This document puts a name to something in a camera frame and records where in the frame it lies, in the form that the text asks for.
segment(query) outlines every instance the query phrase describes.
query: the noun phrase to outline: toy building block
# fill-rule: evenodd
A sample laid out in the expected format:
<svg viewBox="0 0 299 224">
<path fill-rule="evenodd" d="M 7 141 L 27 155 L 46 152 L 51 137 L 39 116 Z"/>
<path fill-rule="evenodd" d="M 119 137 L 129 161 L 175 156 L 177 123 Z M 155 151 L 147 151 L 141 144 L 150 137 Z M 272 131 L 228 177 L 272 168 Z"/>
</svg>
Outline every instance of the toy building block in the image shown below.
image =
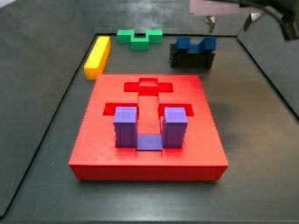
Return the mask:
<svg viewBox="0 0 299 224">
<path fill-rule="evenodd" d="M 118 109 L 113 108 L 117 105 L 135 105 L 139 113 L 145 106 L 139 104 L 139 98 L 149 96 L 159 99 L 158 111 L 153 107 L 158 121 L 163 117 L 170 121 L 165 108 L 183 108 L 186 111 L 189 128 L 185 138 L 181 136 L 181 149 L 159 150 L 159 135 L 139 133 L 137 147 L 119 148 L 115 145 Z M 70 158 L 70 168 L 78 179 L 209 181 L 221 179 L 228 167 L 229 160 L 198 75 L 99 76 Z"/>
<path fill-rule="evenodd" d="M 149 37 L 151 44 L 163 43 L 165 33 L 162 30 L 147 30 L 146 36 Z"/>
<path fill-rule="evenodd" d="M 99 37 L 85 65 L 89 80 L 95 80 L 105 71 L 111 49 L 110 37 Z"/>
<path fill-rule="evenodd" d="M 200 43 L 200 53 L 212 53 L 217 50 L 217 38 L 206 38 Z"/>
<path fill-rule="evenodd" d="M 198 45 L 192 45 L 189 41 L 189 38 L 178 38 L 177 43 L 171 44 L 171 67 L 212 69 L 216 58 L 216 52 L 213 51 L 217 49 L 217 39 L 206 38 Z"/>
<path fill-rule="evenodd" d="M 185 108 L 165 108 L 163 115 L 163 147 L 182 148 L 188 129 L 188 115 Z"/>
<path fill-rule="evenodd" d="M 135 36 L 135 30 L 118 30 L 117 32 L 117 41 L 121 44 L 130 44 L 131 39 Z"/>
<path fill-rule="evenodd" d="M 146 51 L 150 48 L 149 37 L 145 38 L 131 38 L 131 50 L 134 51 Z"/>
<path fill-rule="evenodd" d="M 190 37 L 179 37 L 175 42 L 174 50 L 178 53 L 188 53 L 190 48 L 192 48 L 192 38 Z"/>
<path fill-rule="evenodd" d="M 117 107 L 115 113 L 117 147 L 137 147 L 137 108 Z"/>
<path fill-rule="evenodd" d="M 138 135 L 138 151 L 162 151 L 162 135 Z"/>
</svg>

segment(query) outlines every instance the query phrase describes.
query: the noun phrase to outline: black block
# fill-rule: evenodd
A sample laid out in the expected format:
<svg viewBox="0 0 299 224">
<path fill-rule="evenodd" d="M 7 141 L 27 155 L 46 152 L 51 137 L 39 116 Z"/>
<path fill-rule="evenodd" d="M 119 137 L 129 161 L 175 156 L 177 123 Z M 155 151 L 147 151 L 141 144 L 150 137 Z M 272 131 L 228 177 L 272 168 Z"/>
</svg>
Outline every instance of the black block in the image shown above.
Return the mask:
<svg viewBox="0 0 299 224">
<path fill-rule="evenodd" d="M 170 48 L 170 61 L 173 68 L 206 68 L 212 69 L 216 53 L 175 52 L 174 44 Z"/>
</svg>

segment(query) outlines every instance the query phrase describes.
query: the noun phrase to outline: gray table surface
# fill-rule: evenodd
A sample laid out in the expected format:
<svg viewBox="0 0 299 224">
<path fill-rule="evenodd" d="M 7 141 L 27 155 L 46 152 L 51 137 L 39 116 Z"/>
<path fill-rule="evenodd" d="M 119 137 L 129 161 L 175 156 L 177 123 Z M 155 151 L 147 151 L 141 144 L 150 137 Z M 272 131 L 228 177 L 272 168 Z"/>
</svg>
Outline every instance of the gray table surface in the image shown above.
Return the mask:
<svg viewBox="0 0 299 224">
<path fill-rule="evenodd" d="M 95 84 L 81 66 L 3 222 L 299 221 L 297 117 L 236 38 L 220 38 L 210 71 L 170 68 L 175 40 L 131 52 L 113 37 L 106 73 L 200 75 L 230 162 L 222 180 L 75 179 L 67 163 Z"/>
</svg>

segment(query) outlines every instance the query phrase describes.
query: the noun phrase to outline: purple block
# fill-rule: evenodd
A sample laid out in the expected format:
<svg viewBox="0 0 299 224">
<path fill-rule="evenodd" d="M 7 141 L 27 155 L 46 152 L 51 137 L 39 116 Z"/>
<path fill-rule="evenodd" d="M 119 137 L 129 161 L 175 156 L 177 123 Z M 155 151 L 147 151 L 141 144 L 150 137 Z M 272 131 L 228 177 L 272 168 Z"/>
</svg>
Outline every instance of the purple block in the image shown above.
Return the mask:
<svg viewBox="0 0 299 224">
<path fill-rule="evenodd" d="M 185 108 L 166 108 L 163 118 L 163 147 L 182 148 L 189 119 Z"/>
<path fill-rule="evenodd" d="M 138 151 L 162 151 L 162 135 L 138 135 Z"/>
<path fill-rule="evenodd" d="M 115 113 L 117 147 L 137 147 L 137 107 L 117 107 Z"/>
</svg>

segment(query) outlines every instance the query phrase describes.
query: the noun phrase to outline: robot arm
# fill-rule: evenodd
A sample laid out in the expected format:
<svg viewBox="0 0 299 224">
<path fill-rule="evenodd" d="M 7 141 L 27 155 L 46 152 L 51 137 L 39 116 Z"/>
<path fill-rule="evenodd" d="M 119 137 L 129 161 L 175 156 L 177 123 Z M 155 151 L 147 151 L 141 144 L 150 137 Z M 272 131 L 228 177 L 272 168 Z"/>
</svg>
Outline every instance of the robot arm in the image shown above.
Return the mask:
<svg viewBox="0 0 299 224">
<path fill-rule="evenodd" d="M 284 16 L 280 17 L 269 7 Z M 299 39 L 299 1 L 297 0 L 192 0 L 192 14 L 208 16 L 210 32 L 217 24 L 214 15 L 256 13 L 250 15 L 249 22 L 261 17 L 264 12 L 270 14 L 280 23 L 285 39 L 288 41 Z"/>
</svg>

